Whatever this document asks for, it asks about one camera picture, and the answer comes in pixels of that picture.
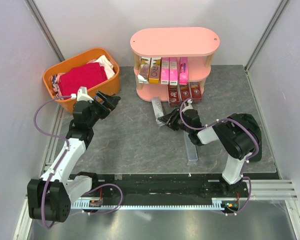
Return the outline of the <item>silver toothpaste box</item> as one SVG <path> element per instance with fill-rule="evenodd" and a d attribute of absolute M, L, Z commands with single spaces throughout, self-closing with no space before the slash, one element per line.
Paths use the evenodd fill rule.
<path fill-rule="evenodd" d="M 163 117 L 164 110 L 162 107 L 161 99 L 158 96 L 155 96 L 151 99 L 152 108 L 154 111 L 155 121 L 159 127 L 164 126 L 165 124 L 159 120 L 160 117 Z"/>
<path fill-rule="evenodd" d="M 188 164 L 196 164 L 199 160 L 196 146 L 191 142 L 188 134 L 184 132 L 184 142 Z"/>

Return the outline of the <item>red 3D toothpaste box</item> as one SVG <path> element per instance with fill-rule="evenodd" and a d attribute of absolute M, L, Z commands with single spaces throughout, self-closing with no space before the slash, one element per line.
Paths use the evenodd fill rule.
<path fill-rule="evenodd" d="M 168 103 L 170 107 L 180 105 L 180 95 L 176 85 L 168 85 Z"/>
<path fill-rule="evenodd" d="M 189 84 L 191 91 L 191 98 L 194 103 L 200 103 L 203 99 L 203 94 L 201 91 L 199 82 L 191 82 Z"/>

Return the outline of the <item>dark red toothpaste box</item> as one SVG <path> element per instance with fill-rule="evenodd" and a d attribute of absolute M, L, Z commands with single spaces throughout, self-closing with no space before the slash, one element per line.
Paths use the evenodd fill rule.
<path fill-rule="evenodd" d="M 185 100 L 192 98 L 191 88 L 189 84 L 180 84 L 178 87 L 180 104 L 182 104 Z"/>

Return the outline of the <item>orange R.O toothpaste box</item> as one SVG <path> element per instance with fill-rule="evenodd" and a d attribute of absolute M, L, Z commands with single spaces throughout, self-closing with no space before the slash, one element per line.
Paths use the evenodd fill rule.
<path fill-rule="evenodd" d="M 148 74 L 148 82 L 150 84 L 159 84 L 161 75 L 161 58 L 152 57 Z"/>

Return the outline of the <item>pink toothpaste box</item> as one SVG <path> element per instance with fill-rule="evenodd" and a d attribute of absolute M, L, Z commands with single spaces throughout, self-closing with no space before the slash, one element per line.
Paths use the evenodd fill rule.
<path fill-rule="evenodd" d="M 170 59 L 168 57 L 161 58 L 161 72 L 160 72 L 160 83 L 162 85 L 168 85 L 170 81 Z"/>
<path fill-rule="evenodd" d="M 181 57 L 179 63 L 179 84 L 186 85 L 189 79 L 189 62 L 188 57 Z"/>
<path fill-rule="evenodd" d="M 178 85 L 178 59 L 176 57 L 169 58 L 169 84 Z"/>

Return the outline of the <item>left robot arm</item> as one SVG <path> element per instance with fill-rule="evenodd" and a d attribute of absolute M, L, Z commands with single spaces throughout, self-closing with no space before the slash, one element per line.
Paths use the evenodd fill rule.
<path fill-rule="evenodd" d="M 80 197 L 94 197 L 109 186 L 107 183 L 99 184 L 98 175 L 92 172 L 80 172 L 73 180 L 69 177 L 93 139 L 94 125 L 116 108 L 121 97 L 101 91 L 91 97 L 86 87 L 80 87 L 77 93 L 68 95 L 67 99 L 76 102 L 66 136 L 58 136 L 64 141 L 61 152 L 45 173 L 27 184 L 29 217 L 40 220 L 46 229 L 55 223 L 63 223 L 70 214 L 71 205 Z"/>

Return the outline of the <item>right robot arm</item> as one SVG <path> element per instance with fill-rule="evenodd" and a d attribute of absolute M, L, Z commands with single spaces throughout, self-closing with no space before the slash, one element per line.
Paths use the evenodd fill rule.
<path fill-rule="evenodd" d="M 251 114 L 233 113 L 225 119 L 203 126 L 197 110 L 180 110 L 178 107 L 158 120 L 174 131 L 187 132 L 190 141 L 196 146 L 215 141 L 222 144 L 228 157 L 219 191 L 225 197 L 237 191 L 236 183 L 243 177 L 245 164 L 259 162 L 262 158 L 261 129 Z"/>

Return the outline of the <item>pink three-tier shelf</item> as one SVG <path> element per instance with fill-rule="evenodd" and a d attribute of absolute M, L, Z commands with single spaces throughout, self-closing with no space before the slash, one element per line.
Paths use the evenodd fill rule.
<path fill-rule="evenodd" d="M 146 28 L 136 32 L 130 39 L 134 54 L 134 74 L 136 93 L 144 101 L 150 102 L 158 96 L 162 102 L 169 102 L 168 85 L 138 83 L 141 57 L 177 58 L 178 92 L 180 58 L 188 57 L 188 82 L 199 83 L 202 94 L 207 77 L 211 72 L 214 53 L 220 45 L 219 36 L 204 27 Z"/>

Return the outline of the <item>red folded cloth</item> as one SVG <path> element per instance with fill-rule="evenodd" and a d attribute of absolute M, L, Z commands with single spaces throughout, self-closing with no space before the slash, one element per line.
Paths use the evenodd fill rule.
<path fill-rule="evenodd" d="M 98 62 L 72 68 L 59 78 L 58 87 L 62 96 L 76 94 L 80 87 L 91 89 L 108 79 L 105 68 Z"/>

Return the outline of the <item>white and patterned cloths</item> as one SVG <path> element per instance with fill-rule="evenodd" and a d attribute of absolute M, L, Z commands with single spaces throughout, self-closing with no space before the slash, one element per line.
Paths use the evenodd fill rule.
<path fill-rule="evenodd" d="M 109 80 L 110 78 L 112 78 L 115 75 L 114 65 L 106 58 L 106 56 L 104 54 L 101 55 L 97 59 L 92 59 L 92 60 L 88 61 L 86 64 L 89 64 L 89 63 L 99 63 L 102 67 L 104 67 L 104 70 L 105 70 L 105 73 L 107 76 L 107 80 Z M 58 82 L 60 80 L 60 76 L 62 76 L 65 73 L 66 72 L 57 73 L 55 75 L 52 75 L 49 78 L 49 81 L 52 83 L 52 95 L 55 98 L 62 96 L 61 91 L 58 86 Z"/>

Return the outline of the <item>dark green baseball cap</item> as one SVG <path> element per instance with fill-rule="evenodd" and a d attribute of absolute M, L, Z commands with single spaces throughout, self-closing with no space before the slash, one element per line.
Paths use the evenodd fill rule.
<path fill-rule="evenodd" d="M 262 134 L 257 121 L 251 114 L 248 113 L 239 113 L 236 121 L 248 130 L 258 143 L 258 153 L 251 157 L 249 161 L 251 163 L 259 162 L 262 158 Z M 238 142 L 238 146 L 244 156 L 248 152 L 255 152 L 254 142 L 243 130 L 239 129 L 239 135 L 236 137 L 236 141 Z"/>

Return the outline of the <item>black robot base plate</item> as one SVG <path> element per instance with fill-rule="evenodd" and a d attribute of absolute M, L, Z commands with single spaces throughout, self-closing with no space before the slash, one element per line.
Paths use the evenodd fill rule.
<path fill-rule="evenodd" d="M 229 186 L 219 173 L 100 174 L 85 197 L 101 197 L 105 205 L 122 200 L 123 205 L 189 204 L 213 198 L 243 199 L 248 184 L 240 180 Z"/>

